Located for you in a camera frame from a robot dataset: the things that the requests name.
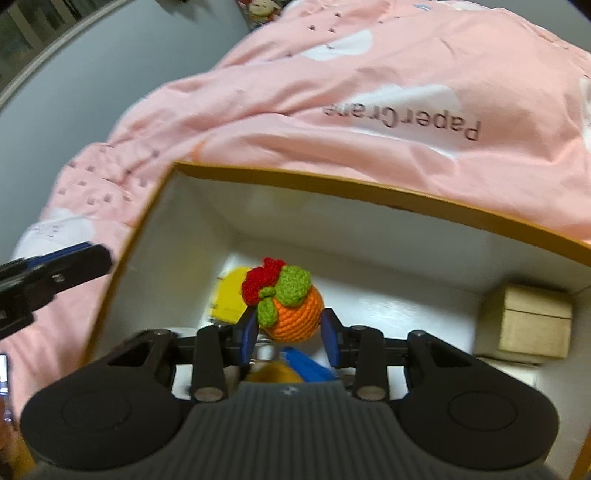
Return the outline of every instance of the white cloud pattern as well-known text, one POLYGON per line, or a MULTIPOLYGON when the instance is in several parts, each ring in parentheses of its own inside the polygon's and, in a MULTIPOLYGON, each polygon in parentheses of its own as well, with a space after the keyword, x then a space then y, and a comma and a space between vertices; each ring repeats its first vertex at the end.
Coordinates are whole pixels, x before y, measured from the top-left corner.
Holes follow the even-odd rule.
POLYGON ((478 5, 478 4, 473 4, 471 2, 439 2, 440 4, 443 5, 447 5, 448 7, 452 7, 455 8, 456 10, 489 10, 489 8, 483 6, 483 5, 478 5))
POLYGON ((581 134, 585 147, 591 153, 591 79, 581 77, 581 134))
POLYGON ((339 40, 312 47, 303 51, 300 55, 317 61, 334 60, 339 57, 355 57, 369 52, 373 42, 372 33, 369 30, 361 30, 339 40))
POLYGON ((53 208, 46 220, 34 223, 18 241, 13 259, 47 255, 62 248, 90 242, 95 228, 84 215, 76 215, 66 208, 53 208))

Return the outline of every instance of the doll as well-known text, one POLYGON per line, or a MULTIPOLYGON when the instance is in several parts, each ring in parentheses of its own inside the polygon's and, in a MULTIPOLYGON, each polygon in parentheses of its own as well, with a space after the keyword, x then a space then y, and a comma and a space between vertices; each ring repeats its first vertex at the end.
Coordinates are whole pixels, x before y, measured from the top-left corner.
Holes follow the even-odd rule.
POLYGON ((247 305, 256 306, 259 325, 279 342, 312 337, 324 308, 309 271, 272 258, 248 271, 242 298, 247 305))
POLYGON ((281 8, 273 0, 239 0, 246 16, 254 26, 276 20, 281 8))

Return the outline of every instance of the black clamp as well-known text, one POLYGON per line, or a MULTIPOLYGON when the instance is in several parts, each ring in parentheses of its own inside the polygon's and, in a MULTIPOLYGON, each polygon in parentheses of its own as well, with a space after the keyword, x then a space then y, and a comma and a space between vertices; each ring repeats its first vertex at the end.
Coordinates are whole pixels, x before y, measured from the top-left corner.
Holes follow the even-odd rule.
POLYGON ((441 460, 495 471, 550 450, 558 415, 529 385, 422 330, 385 339, 373 328, 344 327, 331 309, 320 326, 330 364, 357 369, 353 396, 387 402, 406 434, 441 460), (408 394, 399 400, 389 399, 390 365, 404 367, 408 394))
POLYGON ((178 432, 194 406, 228 397, 223 369, 237 365, 245 377, 257 334, 252 308, 237 325, 211 325, 194 337, 164 329, 140 332, 27 403, 21 431, 31 453, 74 470, 145 458, 178 432), (171 393, 177 365, 193 366, 191 400, 171 393))
POLYGON ((0 267, 0 340, 33 322, 33 312, 68 288, 106 275, 111 255, 102 245, 83 243, 0 267))

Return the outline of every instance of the pink fabric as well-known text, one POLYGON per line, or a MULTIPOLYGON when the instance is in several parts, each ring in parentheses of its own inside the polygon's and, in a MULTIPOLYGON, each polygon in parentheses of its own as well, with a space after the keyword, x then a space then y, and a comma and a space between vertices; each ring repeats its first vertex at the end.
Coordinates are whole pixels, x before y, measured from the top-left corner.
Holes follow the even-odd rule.
MULTIPOLYGON (((297 0, 83 150, 17 255, 89 239, 118 257, 176 159, 375 181, 591 241, 590 76, 588 53, 503 9, 297 0)), ((59 295, 2 343, 17 413, 77 366, 106 283, 59 295)))

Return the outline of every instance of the green crocheted leaf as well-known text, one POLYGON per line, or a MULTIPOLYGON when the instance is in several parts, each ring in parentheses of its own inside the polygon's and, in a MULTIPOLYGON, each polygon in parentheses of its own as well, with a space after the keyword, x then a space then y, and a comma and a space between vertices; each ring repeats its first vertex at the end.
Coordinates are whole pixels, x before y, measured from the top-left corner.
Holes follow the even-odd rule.
POLYGON ((262 299, 256 306, 256 318, 261 327, 271 327, 277 321, 277 309, 273 299, 267 297, 262 299))
POLYGON ((295 265, 286 265, 281 269, 275 285, 275 298, 284 307, 297 307, 304 301, 311 286, 310 272, 295 265))
POLYGON ((275 287, 263 287, 259 290, 259 298, 264 299, 265 297, 274 297, 275 287))

